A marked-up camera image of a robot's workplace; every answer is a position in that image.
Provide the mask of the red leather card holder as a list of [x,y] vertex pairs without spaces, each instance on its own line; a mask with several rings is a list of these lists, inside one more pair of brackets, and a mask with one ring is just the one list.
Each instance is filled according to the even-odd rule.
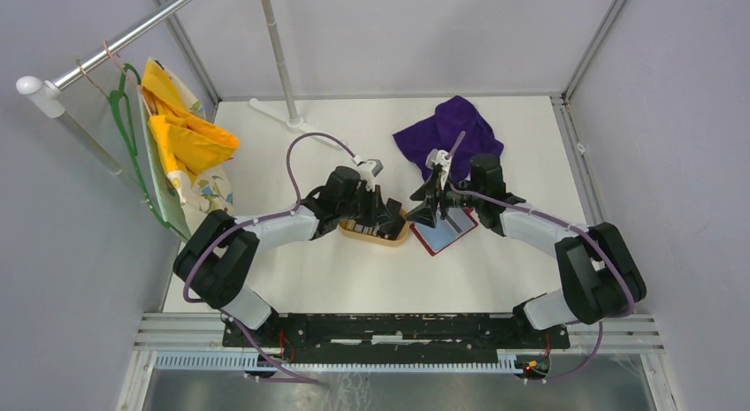
[[435,228],[420,224],[413,224],[410,227],[410,230],[430,256],[436,256],[478,226],[478,222],[469,209],[451,209],[448,215],[463,228],[462,233],[457,233],[444,219],[439,217]]

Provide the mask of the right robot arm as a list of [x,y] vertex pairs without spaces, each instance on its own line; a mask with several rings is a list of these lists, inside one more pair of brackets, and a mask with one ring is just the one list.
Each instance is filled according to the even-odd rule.
[[472,210],[486,229],[557,262],[560,288],[512,310],[510,333],[518,345],[536,346],[553,326],[628,316],[646,298],[646,283],[615,225],[574,224],[513,195],[498,156],[473,156],[470,176],[460,182],[449,177],[451,160],[446,150],[429,153],[431,175],[410,197],[418,205],[407,214],[408,221],[434,228],[452,209]]

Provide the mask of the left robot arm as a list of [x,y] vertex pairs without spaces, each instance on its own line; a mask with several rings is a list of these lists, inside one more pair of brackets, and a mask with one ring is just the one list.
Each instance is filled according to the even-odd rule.
[[277,312],[245,284],[256,255],[318,239],[344,220],[394,237],[406,224],[401,208],[398,201],[384,200],[379,186],[359,171],[339,166],[291,210],[245,219],[212,211],[179,252],[172,270],[199,301],[242,323],[255,346],[269,346],[278,335],[272,318]]

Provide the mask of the grey credit card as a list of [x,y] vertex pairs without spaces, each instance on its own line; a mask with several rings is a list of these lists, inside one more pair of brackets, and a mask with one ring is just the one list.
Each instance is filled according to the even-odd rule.
[[462,233],[463,228],[450,216],[444,217],[444,220],[457,232]]

